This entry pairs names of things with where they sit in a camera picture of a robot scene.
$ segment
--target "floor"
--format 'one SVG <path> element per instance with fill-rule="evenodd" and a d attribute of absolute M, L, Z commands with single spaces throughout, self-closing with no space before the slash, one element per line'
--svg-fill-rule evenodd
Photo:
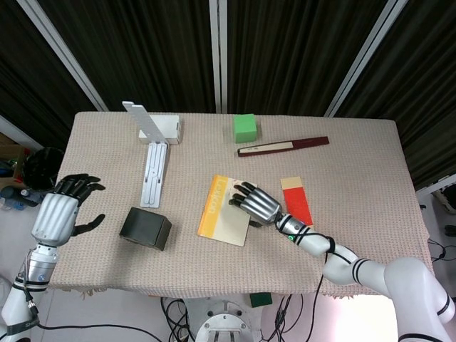
<path fill-rule="evenodd" d="M 423 210 L 423 219 L 431 238 L 445 245 L 456 244 L 456 241 L 453 241 L 456 238 L 447 238 L 440 231 L 443 224 L 456 224 L 456 216 L 452 217 L 439 210 L 441 208 L 432 196 L 426 197 L 421 204 L 427 206 L 427 209 Z M 38 209 L 27 208 L 22 212 L 0 211 L 0 275 L 7 279 L 15 277 L 26 251 L 34 246 L 30 231 Z M 456 248 L 451 253 L 451 256 L 456 257 Z M 435 273 L 450 295 L 456 296 L 456 286 L 453 285 L 456 284 L 454 282 L 456 262 L 435 263 Z M 287 341 L 303 341 L 308 335 L 313 299 L 312 294 L 304 296 L 304 313 L 299 324 L 284 335 Z M 274 304 L 263 310 L 261 326 L 265 336 L 268 336 L 273 329 L 279 300 L 280 297 L 275 296 Z M 0 306 L 2 304 L 0 289 Z M 287 322 L 293 322 L 298 316 L 300 305 L 300 298 L 295 296 L 291 301 Z M 162 341 L 167 341 L 170 335 L 160 309 L 159 299 L 133 292 L 112 289 L 84 298 L 76 291 L 64 292 L 50 289 L 38 308 L 41 323 L 47 326 L 113 323 L 143 328 Z M 447 329 L 456 340 L 456 320 L 449 322 Z M 31 334 L 33 342 L 121 342 L 128 339 L 146 342 L 152 340 L 141 332 L 120 328 L 59 331 L 42 331 L 39 328 L 33 328 Z M 397 338 L 393 304 L 386 297 L 357 296 L 354 299 L 333 299 L 319 296 L 311 341 L 380 342 L 396 341 Z"/>

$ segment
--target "black box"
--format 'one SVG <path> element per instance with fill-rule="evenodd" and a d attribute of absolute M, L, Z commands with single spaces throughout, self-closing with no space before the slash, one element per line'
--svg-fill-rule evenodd
<path fill-rule="evenodd" d="M 162 251 L 171 230 L 171 222 L 162 215 L 131 208 L 120 230 L 120 237 Z"/>

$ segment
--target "white box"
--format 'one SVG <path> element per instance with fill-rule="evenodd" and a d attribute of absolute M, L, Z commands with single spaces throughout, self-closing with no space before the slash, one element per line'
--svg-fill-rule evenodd
<path fill-rule="evenodd" d="M 180 141 L 180 121 L 178 115 L 155 115 L 150 114 L 150 118 L 163 134 L 165 139 L 171 145 L 177 145 Z M 144 132 L 140 130 L 140 134 L 138 135 L 140 141 L 143 144 L 150 143 L 147 137 L 145 136 Z"/>

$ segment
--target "cardboard box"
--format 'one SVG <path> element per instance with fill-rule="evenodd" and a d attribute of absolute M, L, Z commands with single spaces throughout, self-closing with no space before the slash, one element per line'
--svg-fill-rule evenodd
<path fill-rule="evenodd" d="M 8 138 L 5 134 L 0 133 L 0 145 L 14 145 L 15 142 Z"/>
<path fill-rule="evenodd" d="M 30 150 L 20 145 L 0 145 L 0 160 L 17 160 L 17 166 L 14 170 L 13 177 L 0 177 L 0 190 L 11 185 L 19 189 L 26 188 L 22 181 L 22 167 Z"/>

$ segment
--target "black curtain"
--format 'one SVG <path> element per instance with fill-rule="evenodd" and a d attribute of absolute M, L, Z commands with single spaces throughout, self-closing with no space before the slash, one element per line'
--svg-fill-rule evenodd
<path fill-rule="evenodd" d="M 386 1 L 228 1 L 231 113 L 322 116 Z"/>
<path fill-rule="evenodd" d="M 337 116 L 397 123 L 416 188 L 456 172 L 456 2 L 409 1 Z"/>
<path fill-rule="evenodd" d="M 214 112 L 207 0 L 40 0 L 110 110 Z"/>
<path fill-rule="evenodd" d="M 0 2 L 0 46 L 0 115 L 64 148 L 74 115 L 95 108 L 16 1 Z"/>

